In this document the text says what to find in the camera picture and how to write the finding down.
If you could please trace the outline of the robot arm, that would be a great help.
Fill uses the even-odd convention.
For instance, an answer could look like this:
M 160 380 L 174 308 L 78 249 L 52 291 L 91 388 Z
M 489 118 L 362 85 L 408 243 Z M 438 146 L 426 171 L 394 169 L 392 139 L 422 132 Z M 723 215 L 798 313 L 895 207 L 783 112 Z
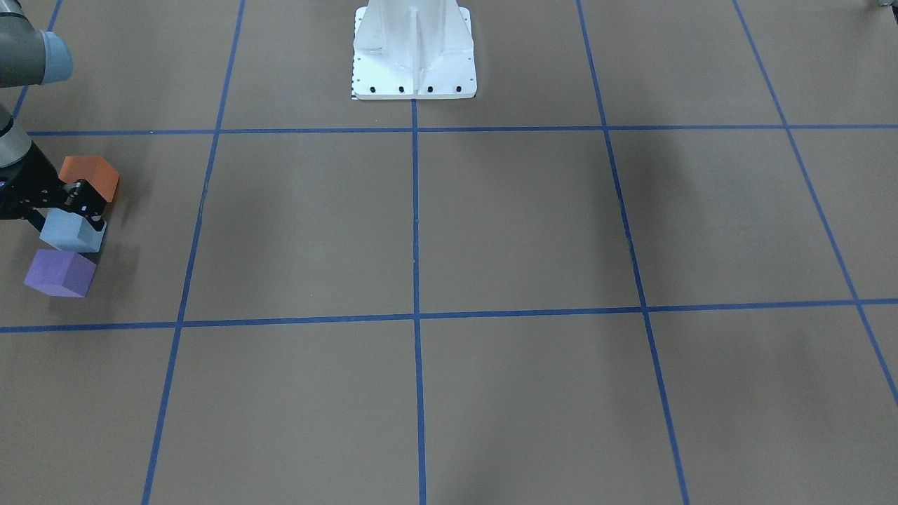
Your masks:
M 67 80 L 71 53 L 54 32 L 39 31 L 19 1 L 1 3 L 1 86 L 13 88 Z M 96 232 L 105 229 L 106 202 L 90 182 L 63 182 L 35 141 L 6 107 L 1 109 L 1 217 L 24 220 L 41 232 L 41 210 L 80 215 Z

